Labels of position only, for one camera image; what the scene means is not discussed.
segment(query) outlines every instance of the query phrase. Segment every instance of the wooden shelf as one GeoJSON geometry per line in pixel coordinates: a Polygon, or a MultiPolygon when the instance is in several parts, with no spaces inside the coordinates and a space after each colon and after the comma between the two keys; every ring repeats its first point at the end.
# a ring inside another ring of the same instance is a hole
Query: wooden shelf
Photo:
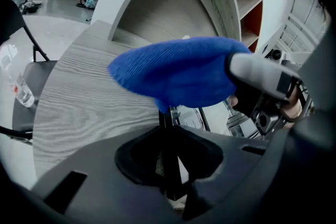
{"type": "Polygon", "coordinates": [[[237,0],[239,17],[243,19],[262,0],[237,0]]]}
{"type": "Polygon", "coordinates": [[[258,35],[253,33],[252,31],[248,30],[246,27],[242,25],[241,27],[241,41],[246,45],[246,47],[249,47],[252,45],[254,41],[258,39],[258,35]]]}

